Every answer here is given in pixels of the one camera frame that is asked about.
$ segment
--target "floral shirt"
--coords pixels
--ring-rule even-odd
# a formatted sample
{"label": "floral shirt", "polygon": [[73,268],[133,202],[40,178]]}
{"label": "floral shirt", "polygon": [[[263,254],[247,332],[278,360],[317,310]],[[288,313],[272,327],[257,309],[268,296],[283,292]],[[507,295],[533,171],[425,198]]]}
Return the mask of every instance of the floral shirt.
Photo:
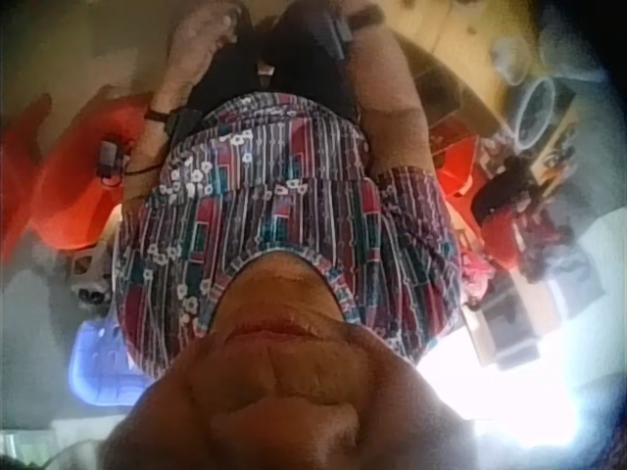
{"label": "floral shirt", "polygon": [[308,261],[345,321],[418,361],[457,319],[458,245],[431,174],[370,179],[367,156],[357,127],[304,98],[257,93],[209,114],[122,223],[116,302],[137,364],[160,376],[211,329],[234,276],[274,251]]}

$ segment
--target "elderly person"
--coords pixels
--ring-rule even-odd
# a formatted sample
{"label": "elderly person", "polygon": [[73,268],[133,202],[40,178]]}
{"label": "elderly person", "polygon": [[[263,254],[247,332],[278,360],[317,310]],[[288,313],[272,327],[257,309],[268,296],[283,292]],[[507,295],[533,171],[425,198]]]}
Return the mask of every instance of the elderly person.
{"label": "elderly person", "polygon": [[[346,65],[297,2],[265,40],[270,91],[241,6],[175,32],[126,168],[116,280],[130,354],[159,380],[105,468],[471,466],[414,367],[460,285],[425,115],[376,7],[338,8]],[[169,152],[181,106],[204,118]]]}

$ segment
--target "mouth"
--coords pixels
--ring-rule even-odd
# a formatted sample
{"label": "mouth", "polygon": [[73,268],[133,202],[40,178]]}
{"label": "mouth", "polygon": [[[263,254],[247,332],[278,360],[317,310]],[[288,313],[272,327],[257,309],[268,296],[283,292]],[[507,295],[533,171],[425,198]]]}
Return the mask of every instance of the mouth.
{"label": "mouth", "polygon": [[277,343],[295,341],[299,339],[316,339],[307,328],[289,320],[264,320],[260,322],[247,323],[235,328],[226,338],[225,343],[268,340]]}

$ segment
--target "nose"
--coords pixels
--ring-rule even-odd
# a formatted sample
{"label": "nose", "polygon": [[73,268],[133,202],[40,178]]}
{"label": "nose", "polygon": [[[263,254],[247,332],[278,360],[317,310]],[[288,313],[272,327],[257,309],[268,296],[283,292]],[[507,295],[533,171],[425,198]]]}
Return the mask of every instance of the nose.
{"label": "nose", "polygon": [[349,404],[265,398],[214,417],[211,430],[227,468],[352,468],[359,418]]}

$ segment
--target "shirt sleeve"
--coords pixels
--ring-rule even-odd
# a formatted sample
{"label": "shirt sleeve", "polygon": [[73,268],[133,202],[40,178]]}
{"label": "shirt sleeve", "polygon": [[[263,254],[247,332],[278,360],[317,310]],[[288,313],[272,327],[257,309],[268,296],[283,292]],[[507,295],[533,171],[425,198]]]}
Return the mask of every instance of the shirt sleeve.
{"label": "shirt sleeve", "polygon": [[415,360],[447,334],[459,314],[461,262],[458,241],[435,177],[416,167],[398,167],[374,178],[379,188],[383,258],[395,258],[399,286],[387,286],[396,299],[407,355]]}

